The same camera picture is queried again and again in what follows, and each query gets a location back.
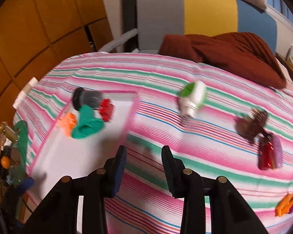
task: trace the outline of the red glossy object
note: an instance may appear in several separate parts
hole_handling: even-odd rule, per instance
[[[260,145],[259,168],[261,170],[276,168],[274,159],[274,147],[272,144],[272,140],[268,138],[266,138],[266,141]]]
[[[102,120],[107,122],[111,119],[114,105],[111,103],[109,99],[104,99],[101,102],[101,109],[100,109],[100,115],[102,117]]]

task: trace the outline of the couch backrest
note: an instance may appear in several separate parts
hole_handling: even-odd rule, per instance
[[[155,53],[165,34],[253,32],[277,45],[277,24],[266,12],[241,0],[137,0],[139,49]]]

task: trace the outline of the armrest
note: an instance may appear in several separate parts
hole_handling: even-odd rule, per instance
[[[136,36],[138,34],[138,29],[134,28],[126,33],[124,33],[119,39],[112,40],[111,42],[107,43],[103,47],[100,48],[99,52],[110,52],[114,48],[125,44],[128,40],[130,40],[132,37]]]

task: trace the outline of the window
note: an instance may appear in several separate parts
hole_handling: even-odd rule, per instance
[[[267,3],[282,13],[293,24],[293,14],[283,0],[267,0]]]

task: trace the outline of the red object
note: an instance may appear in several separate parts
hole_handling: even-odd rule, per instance
[[[168,34],[158,54],[204,62],[275,89],[286,86],[275,55],[265,41],[253,33],[231,32],[215,37]]]
[[[266,143],[263,143],[260,146],[259,168],[261,170],[275,168],[274,148],[272,140],[268,140]]]
[[[103,99],[100,106],[100,115],[102,117],[102,120],[104,122],[109,121],[113,113],[114,105],[111,103],[109,99]]]

